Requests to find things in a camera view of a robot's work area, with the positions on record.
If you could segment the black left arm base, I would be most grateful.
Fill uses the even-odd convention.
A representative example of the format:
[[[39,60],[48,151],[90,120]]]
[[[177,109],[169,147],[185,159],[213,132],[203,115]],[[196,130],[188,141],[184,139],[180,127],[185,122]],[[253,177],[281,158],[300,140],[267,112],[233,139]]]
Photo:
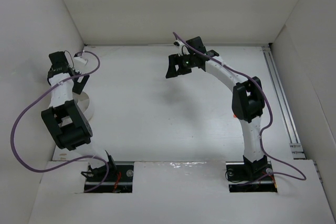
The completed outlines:
[[[134,163],[117,162],[117,171],[109,171],[107,178],[97,188],[96,187],[104,178],[106,173],[94,175],[89,169],[81,172],[85,178],[84,191],[86,193],[132,193]]]

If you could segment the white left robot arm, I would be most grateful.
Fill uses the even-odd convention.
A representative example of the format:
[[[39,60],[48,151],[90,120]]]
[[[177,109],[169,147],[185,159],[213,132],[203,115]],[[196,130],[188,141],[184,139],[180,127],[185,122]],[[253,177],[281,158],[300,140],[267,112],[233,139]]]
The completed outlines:
[[[56,146],[61,150],[89,156],[92,162],[85,173],[92,177],[115,174],[117,166],[112,156],[107,153],[103,157],[91,146],[93,131],[78,99],[90,75],[98,70],[100,60],[97,60],[96,68],[89,73],[70,66],[64,51],[49,54],[49,60],[51,67],[47,73],[47,82],[51,89],[51,99],[48,108],[41,112],[41,118]]]

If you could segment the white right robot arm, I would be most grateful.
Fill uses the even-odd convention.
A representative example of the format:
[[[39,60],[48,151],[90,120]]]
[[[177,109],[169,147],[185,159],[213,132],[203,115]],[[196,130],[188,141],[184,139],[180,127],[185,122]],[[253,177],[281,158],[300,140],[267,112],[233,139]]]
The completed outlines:
[[[169,55],[167,79],[199,68],[216,77],[232,92],[232,111],[242,128],[244,154],[243,163],[226,165],[226,175],[233,182],[256,179],[267,167],[267,157],[260,146],[261,116],[265,107],[260,79],[228,66],[219,53],[205,48],[200,37],[184,41],[176,36],[174,45],[179,51]]]

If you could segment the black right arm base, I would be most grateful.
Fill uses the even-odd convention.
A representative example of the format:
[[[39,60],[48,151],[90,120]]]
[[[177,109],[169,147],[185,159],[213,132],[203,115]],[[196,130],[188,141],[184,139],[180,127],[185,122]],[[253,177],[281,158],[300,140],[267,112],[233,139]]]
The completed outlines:
[[[244,162],[227,162],[225,178],[230,193],[277,193],[273,176],[267,174],[272,169],[269,162],[265,167],[251,172]]]

